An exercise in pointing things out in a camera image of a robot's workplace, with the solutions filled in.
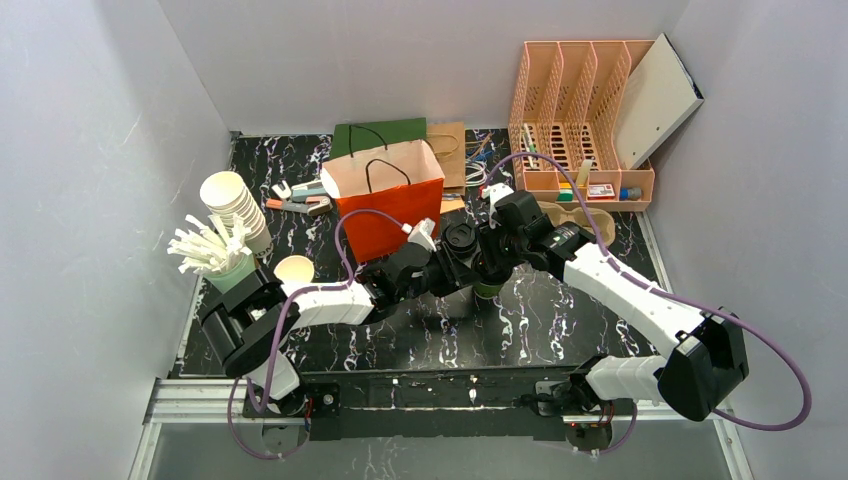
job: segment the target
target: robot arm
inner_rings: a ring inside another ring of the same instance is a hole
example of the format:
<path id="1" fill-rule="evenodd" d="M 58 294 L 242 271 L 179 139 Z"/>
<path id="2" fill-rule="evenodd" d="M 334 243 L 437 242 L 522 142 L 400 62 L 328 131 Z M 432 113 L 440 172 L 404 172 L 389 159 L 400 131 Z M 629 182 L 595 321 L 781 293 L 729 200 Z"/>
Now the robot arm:
<path id="1" fill-rule="evenodd" d="M 400 302 L 424 293 L 441 297 L 472 286 L 478 296 L 491 298 L 514 267 L 527 262 L 592 295 L 642 332 L 660 353 L 589 360 L 571 374 L 568 388 L 559 389 L 570 397 L 566 403 L 588 411 L 601 401 L 619 398 L 664 401 L 684 417 L 700 421 L 747 376 L 739 327 L 622 278 L 607 263 L 592 234 L 573 223 L 554 227 L 529 193 L 495 185 L 484 191 L 484 197 L 492 203 L 489 222 L 448 227 L 433 243 L 427 235 L 432 222 L 425 220 L 407 232 L 408 243 L 366 267 L 349 289 L 298 296 L 297 307 L 288 313 L 284 337 L 311 325 L 377 322 L 394 313 Z M 228 376 L 247 375 L 262 383 L 279 306 L 302 285 L 280 288 L 276 279 L 261 273 L 264 270 L 257 272 L 223 295 L 201 324 Z M 245 311 L 257 307 L 264 315 L 246 317 Z M 291 363 L 278 355 L 282 359 L 277 359 L 270 396 L 279 400 L 299 381 Z"/>

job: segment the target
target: orange paper bag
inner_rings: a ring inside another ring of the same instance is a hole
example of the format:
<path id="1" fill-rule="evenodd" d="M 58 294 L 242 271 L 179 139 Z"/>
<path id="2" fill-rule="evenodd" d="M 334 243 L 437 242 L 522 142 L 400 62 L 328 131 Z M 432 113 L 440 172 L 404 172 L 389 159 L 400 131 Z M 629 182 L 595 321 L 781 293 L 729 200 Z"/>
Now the orange paper bag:
<path id="1" fill-rule="evenodd" d="M 339 214 L 370 208 L 415 226 L 429 218 L 439 233 L 445 176 L 433 150 L 422 140 L 393 143 L 330 160 L 321 182 L 336 200 Z M 354 215 L 343 226 L 359 263 L 395 252 L 407 234 L 381 215 Z"/>

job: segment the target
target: green paper bag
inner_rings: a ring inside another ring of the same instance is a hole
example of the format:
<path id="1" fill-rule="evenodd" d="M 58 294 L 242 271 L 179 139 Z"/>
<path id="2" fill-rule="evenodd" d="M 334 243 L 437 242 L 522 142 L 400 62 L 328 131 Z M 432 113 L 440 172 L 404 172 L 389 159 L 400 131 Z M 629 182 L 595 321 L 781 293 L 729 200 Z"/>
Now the green paper bag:
<path id="1" fill-rule="evenodd" d="M 350 155 L 351 152 L 381 147 L 384 144 L 391 145 L 425 138 L 427 138 L 427 119 L 424 117 L 388 122 L 342 123 L 336 125 L 333 131 L 330 160 Z"/>

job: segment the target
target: white wall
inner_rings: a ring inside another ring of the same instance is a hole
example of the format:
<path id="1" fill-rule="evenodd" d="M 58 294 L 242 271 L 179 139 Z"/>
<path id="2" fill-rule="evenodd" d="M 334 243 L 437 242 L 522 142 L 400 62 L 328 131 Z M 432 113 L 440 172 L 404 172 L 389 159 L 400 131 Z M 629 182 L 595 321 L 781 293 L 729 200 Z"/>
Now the white wall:
<path id="1" fill-rule="evenodd" d="M 126 478 L 228 132 L 155 0 L 0 2 L 3 478 Z"/>
<path id="2" fill-rule="evenodd" d="M 656 38 L 681 0 L 160 0 L 230 130 L 506 126 L 524 40 Z"/>
<path id="3" fill-rule="evenodd" d="M 660 162 L 650 215 L 680 292 L 777 338 L 810 378 L 786 433 L 742 429 L 757 478 L 845 478 L 848 6 L 693 0 L 671 34 L 706 101 Z M 747 338 L 741 416 L 782 422 L 800 388 Z"/>

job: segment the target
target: gray floor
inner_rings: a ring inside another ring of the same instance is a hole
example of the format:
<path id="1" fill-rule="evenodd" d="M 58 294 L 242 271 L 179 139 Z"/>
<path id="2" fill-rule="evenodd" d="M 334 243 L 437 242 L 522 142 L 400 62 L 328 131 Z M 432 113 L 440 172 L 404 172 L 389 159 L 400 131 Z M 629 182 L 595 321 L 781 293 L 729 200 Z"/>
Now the gray floor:
<path id="1" fill-rule="evenodd" d="M 616 422 L 616 430 L 626 425 Z M 260 426 L 238 428 L 249 445 L 261 448 Z M 283 438 L 283 447 L 290 441 Z M 599 459 L 529 438 L 395 437 L 312 442 L 286 461 L 244 454 L 227 425 L 168 424 L 162 427 L 150 478 L 691 480 L 729 479 L 730 474 L 711 422 L 643 421 L 625 447 Z"/>

